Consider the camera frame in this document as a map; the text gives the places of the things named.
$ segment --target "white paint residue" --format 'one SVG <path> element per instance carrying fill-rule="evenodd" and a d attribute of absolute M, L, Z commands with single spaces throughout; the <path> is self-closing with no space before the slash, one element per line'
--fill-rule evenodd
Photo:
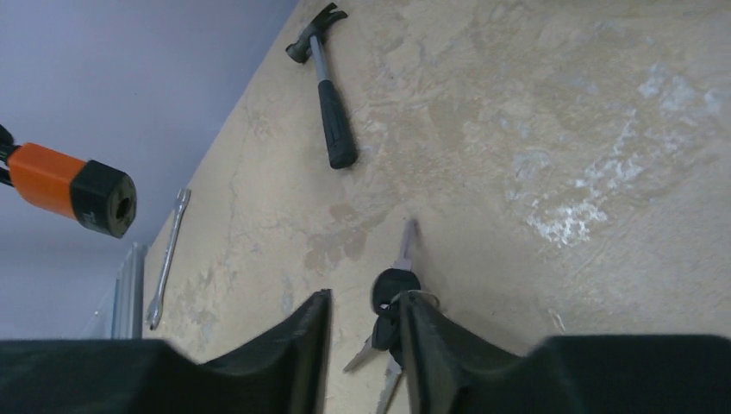
<path fill-rule="evenodd" d="M 540 235 L 551 242 L 558 242 L 566 246 L 588 241 L 589 223 L 607 221 L 606 213 L 600 211 L 594 204 L 585 201 L 545 211 L 543 216 L 542 219 L 538 219 L 536 216 L 529 217 L 528 224 L 535 227 Z"/>
<path fill-rule="evenodd" d="M 666 88 L 660 97 L 660 108 L 670 112 L 685 110 L 696 100 L 696 91 L 682 76 L 673 76 L 669 88 Z"/>
<path fill-rule="evenodd" d="M 622 159 L 626 158 L 622 152 L 626 141 L 637 138 L 633 127 L 635 114 L 634 110 L 629 113 L 631 118 L 617 136 L 612 153 L 591 163 L 584 169 L 583 177 L 569 183 L 570 187 L 588 190 L 584 199 L 547 210 L 541 208 L 540 200 L 534 200 L 532 204 L 534 213 L 528 218 L 527 223 L 538 230 L 541 236 L 558 243 L 559 246 L 574 246 L 589 240 L 592 223 L 609 220 L 607 213 L 601 210 L 601 205 L 607 200 L 608 195 L 617 193 L 642 172 L 642 168 L 635 165 L 632 157 L 628 160 Z M 544 194 L 542 199 L 550 203 L 554 197 Z"/>
<path fill-rule="evenodd" d="M 665 66 L 656 63 L 648 71 L 647 81 L 637 88 L 637 91 L 642 94 L 643 97 L 654 97 L 660 92 L 660 87 L 667 79 L 667 70 Z"/>
<path fill-rule="evenodd" d="M 703 101 L 706 103 L 706 110 L 713 115 L 721 114 L 722 101 L 720 93 L 717 90 L 712 89 L 703 95 Z"/>

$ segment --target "claw hammer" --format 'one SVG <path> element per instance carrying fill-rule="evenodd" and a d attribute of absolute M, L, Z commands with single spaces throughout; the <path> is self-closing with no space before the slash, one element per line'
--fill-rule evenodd
<path fill-rule="evenodd" d="M 322 51 L 325 32 L 333 23 L 347 17 L 347 13 L 336 10 L 331 3 L 299 35 L 297 41 L 287 47 L 287 54 L 297 63 L 305 63 L 312 56 L 317 72 L 317 91 L 320 94 L 322 126 L 325 129 L 325 144 L 328 147 L 330 166 L 339 170 L 351 166 L 358 159 L 353 132 L 347 120 L 345 107 L 328 73 L 328 65 Z"/>

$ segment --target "silver metal shaft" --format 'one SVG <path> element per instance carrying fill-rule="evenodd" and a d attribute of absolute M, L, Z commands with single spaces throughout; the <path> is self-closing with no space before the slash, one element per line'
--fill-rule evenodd
<path fill-rule="evenodd" d="M 309 47 L 312 49 L 312 59 L 315 60 L 315 72 L 317 72 L 317 83 L 323 80 L 330 80 L 328 73 L 328 62 L 325 61 L 325 55 L 322 52 L 322 44 L 317 36 L 309 38 Z"/>
<path fill-rule="evenodd" d="M 160 271 L 160 279 L 158 288 L 155 291 L 153 300 L 147 308 L 146 322 L 150 325 L 151 330 L 157 329 L 159 321 L 162 318 L 162 302 L 165 296 L 165 286 L 167 285 L 167 275 L 170 273 L 170 265 L 172 264 L 172 254 L 175 251 L 175 244 L 178 242 L 178 232 L 180 231 L 180 223 L 183 220 L 183 213 L 188 207 L 191 200 L 191 191 L 184 188 L 178 192 L 178 198 L 175 200 L 175 216 L 172 219 L 172 229 L 170 230 L 170 239 L 165 249 L 165 262 Z"/>

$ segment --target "silver wrench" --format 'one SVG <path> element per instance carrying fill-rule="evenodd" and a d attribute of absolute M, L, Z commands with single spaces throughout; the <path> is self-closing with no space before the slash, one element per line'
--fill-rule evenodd
<path fill-rule="evenodd" d="M 165 262 L 160 271 L 160 279 L 158 288 L 155 291 L 153 300 L 147 307 L 147 315 L 145 321 L 150 325 L 150 330 L 156 330 L 159 320 L 162 317 L 162 300 L 165 295 L 165 285 L 167 284 L 167 275 L 170 273 L 170 265 L 172 264 L 172 253 L 175 251 L 175 244 L 178 242 L 178 232 L 180 231 L 180 222 L 183 220 L 183 213 L 188 207 L 191 200 L 191 191 L 184 188 L 178 191 L 178 199 L 175 200 L 175 216 L 172 219 L 172 229 L 170 230 L 170 239 L 167 241 L 165 249 Z"/>

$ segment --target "black key fob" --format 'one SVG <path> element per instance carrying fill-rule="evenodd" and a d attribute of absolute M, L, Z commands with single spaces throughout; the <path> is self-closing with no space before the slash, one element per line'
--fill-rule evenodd
<path fill-rule="evenodd" d="M 413 272 L 389 268 L 384 270 L 373 282 L 371 288 L 371 307 L 377 315 L 384 313 L 391 300 L 400 292 L 421 290 L 422 284 Z"/>
<path fill-rule="evenodd" d="M 381 351 L 387 351 L 399 342 L 401 326 L 398 319 L 378 317 L 373 324 L 371 346 Z"/>

